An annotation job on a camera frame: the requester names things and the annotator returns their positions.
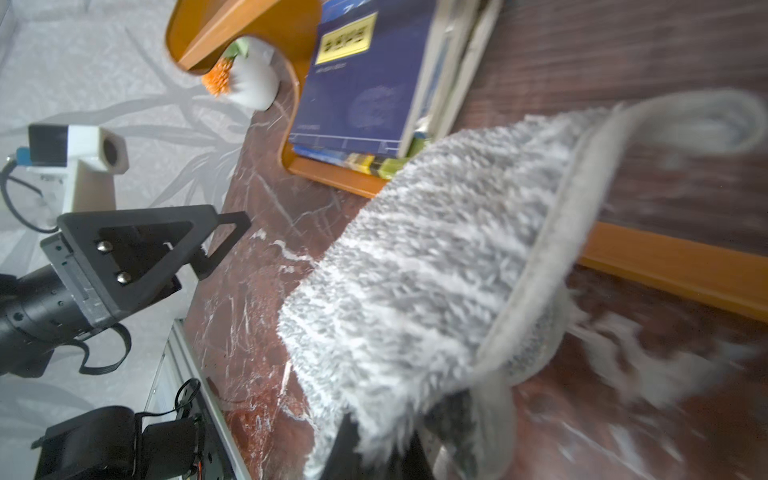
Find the white flower pot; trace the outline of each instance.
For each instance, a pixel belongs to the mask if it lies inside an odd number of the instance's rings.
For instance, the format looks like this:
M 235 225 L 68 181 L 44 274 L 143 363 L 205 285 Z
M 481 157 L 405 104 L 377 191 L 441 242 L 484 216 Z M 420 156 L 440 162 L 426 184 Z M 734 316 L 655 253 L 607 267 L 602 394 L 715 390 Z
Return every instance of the white flower pot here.
M 244 107 L 265 111 L 275 101 L 279 86 L 280 81 L 266 55 L 251 49 L 247 57 L 235 57 L 230 70 L 231 92 L 227 98 Z

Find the marble surface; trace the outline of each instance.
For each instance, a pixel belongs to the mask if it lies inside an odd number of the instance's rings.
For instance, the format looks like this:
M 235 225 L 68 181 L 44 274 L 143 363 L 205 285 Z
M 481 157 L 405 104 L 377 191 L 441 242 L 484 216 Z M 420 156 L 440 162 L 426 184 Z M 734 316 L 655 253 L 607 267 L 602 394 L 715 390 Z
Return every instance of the marble surface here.
M 758 52 L 765 3 L 665 5 L 507 4 L 458 127 L 707 85 L 768 91 Z M 253 227 L 198 286 L 185 323 L 255 479 L 301 476 L 312 429 L 277 313 L 366 203 L 281 167 L 277 151 L 296 106 L 275 62 L 280 93 L 254 115 L 224 204 L 247 211 Z M 699 162 L 634 152 L 604 219 L 765 253 L 764 157 Z M 507 478 L 764 478 L 764 325 L 593 270 L 575 268 L 568 285 L 569 334 L 551 364 L 515 389 L 518 446 Z

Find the yellow label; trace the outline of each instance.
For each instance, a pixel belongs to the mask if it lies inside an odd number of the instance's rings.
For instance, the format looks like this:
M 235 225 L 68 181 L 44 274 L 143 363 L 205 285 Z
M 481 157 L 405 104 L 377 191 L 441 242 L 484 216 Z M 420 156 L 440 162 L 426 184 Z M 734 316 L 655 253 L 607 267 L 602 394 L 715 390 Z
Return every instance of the yellow label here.
M 323 35 L 320 39 L 320 50 L 317 52 L 315 65 L 368 50 L 371 47 L 375 23 L 376 13 L 372 13 Z
M 354 171 L 370 175 L 371 164 L 374 159 L 376 159 L 375 155 L 349 154 L 345 163 L 347 167 L 351 167 Z

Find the wire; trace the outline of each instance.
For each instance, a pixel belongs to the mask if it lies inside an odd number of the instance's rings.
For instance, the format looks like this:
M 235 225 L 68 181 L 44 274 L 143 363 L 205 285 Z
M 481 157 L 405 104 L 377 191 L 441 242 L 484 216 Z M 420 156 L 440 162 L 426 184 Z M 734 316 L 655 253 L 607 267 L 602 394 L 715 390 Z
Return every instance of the wire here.
M 16 220 L 22 223 L 25 227 L 27 227 L 30 230 L 34 230 L 35 232 L 39 233 L 56 233 L 58 232 L 58 227 L 55 228 L 40 228 L 32 223 L 29 223 L 27 219 L 22 217 L 22 215 L 16 210 L 16 207 L 13 206 L 13 203 L 11 202 L 11 196 L 8 195 L 8 180 L 13 180 L 18 184 L 25 185 L 26 187 L 29 187 L 33 190 L 36 190 L 37 193 L 40 194 L 42 197 L 42 192 L 37 188 L 33 187 L 30 184 L 27 184 L 27 182 L 24 182 L 23 180 L 19 180 L 16 177 L 11 177 L 11 172 L 13 169 L 15 169 L 17 166 L 16 160 L 8 157 L 8 163 L 5 164 L 2 170 L 0 170 L 0 194 L 2 194 L 2 199 L 5 201 L 5 206 L 8 207 L 8 211 L 11 212 L 11 215 L 16 217 Z
M 192 393 L 190 394 L 190 398 L 187 399 L 186 402 L 179 404 L 179 396 L 184 392 L 185 389 L 192 383 L 195 382 L 196 385 L 194 388 L 192 388 Z M 181 384 L 181 387 L 176 391 L 176 398 L 174 398 L 174 409 L 168 410 L 167 412 L 162 413 L 152 413 L 152 412 L 139 412 L 136 415 L 134 415 L 134 422 L 136 425 L 136 435 L 137 435 L 137 441 L 136 441 L 136 455 L 134 456 L 134 474 L 138 471 L 140 471 L 141 466 L 141 442 L 139 439 L 141 438 L 141 432 L 143 429 L 141 428 L 142 419 L 144 417 L 161 417 L 163 415 L 168 415 L 169 413 L 176 412 L 177 410 L 181 410 L 189 405 L 192 404 L 192 400 L 195 399 L 197 394 L 200 392 L 200 387 L 203 386 L 203 383 L 196 378 L 188 379 L 186 382 Z
M 122 365 L 123 361 L 125 361 L 125 359 L 128 357 L 128 353 L 131 353 L 131 347 L 133 346 L 133 342 L 131 342 L 131 332 L 125 328 L 125 325 L 121 323 L 115 323 L 109 328 L 114 330 L 120 336 L 120 338 L 123 339 L 123 345 L 125 346 L 125 353 L 123 354 L 123 358 L 119 359 L 112 365 L 86 366 L 85 364 L 88 362 L 88 357 L 91 356 L 91 349 L 88 347 L 88 344 L 81 340 L 70 340 L 65 343 L 65 345 L 76 346 L 83 350 L 83 363 L 80 364 L 79 370 L 82 375 L 105 375 L 107 373 L 112 373 L 117 370 L 120 365 Z
M 42 191 L 42 190 L 40 190 L 39 188 L 37 188 L 35 185 L 32 185 L 32 184 L 28 184 L 27 182 L 25 182 L 25 181 L 23 181 L 23 180 L 21 180 L 21 179 L 19 179 L 19 178 L 16 178 L 16 177 L 12 177 L 11 175 L 8 175 L 8 179 L 9 179 L 11 182 L 16 182 L 16 183 L 17 183 L 17 184 L 19 184 L 19 185 L 22 185 L 22 186 L 24 186 L 24 187 L 27 187 L 29 190 L 32 190 L 32 191 L 33 191 L 33 192 L 35 192 L 37 195 L 39 195 L 39 196 L 40 196 L 40 198 L 43 198 L 43 191 Z
M 190 383 L 196 382 L 194 388 L 192 388 L 192 393 L 190 394 L 190 398 L 187 399 L 186 402 L 179 404 L 179 395 L 181 395 L 184 390 L 190 385 Z M 203 384 L 200 382 L 199 379 L 191 378 L 188 379 L 186 382 L 184 382 L 181 387 L 176 392 L 176 398 L 174 399 L 174 409 L 168 410 L 167 412 L 162 413 L 150 413 L 150 412 L 140 412 L 136 414 L 137 420 L 140 422 L 143 417 L 161 417 L 163 415 L 168 415 L 169 413 L 176 412 L 178 410 L 181 410 L 189 405 L 192 404 L 192 400 L 197 396 L 198 392 L 200 391 L 200 387 Z

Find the wallpaper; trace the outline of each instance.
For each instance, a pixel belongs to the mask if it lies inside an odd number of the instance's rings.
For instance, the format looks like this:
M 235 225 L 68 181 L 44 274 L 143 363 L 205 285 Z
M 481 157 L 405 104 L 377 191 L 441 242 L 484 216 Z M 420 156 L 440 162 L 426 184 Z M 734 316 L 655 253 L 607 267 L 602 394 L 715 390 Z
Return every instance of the wallpaper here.
M 0 65 L 0 153 L 27 144 L 27 124 L 93 124 L 123 135 L 130 169 L 115 179 L 118 209 L 213 204 L 219 208 L 252 112 L 211 97 L 199 78 L 167 56 L 171 0 L 12 0 L 19 19 Z M 47 263 L 38 235 L 0 221 L 0 273 L 23 275 Z M 134 351 L 116 372 L 77 374 L 82 352 L 57 349 L 40 379 L 0 377 L 0 465 L 32 478 L 45 428 L 98 406 L 144 409 L 173 318 L 196 285 L 124 321 Z M 119 337 L 89 340 L 90 365 L 121 356 Z

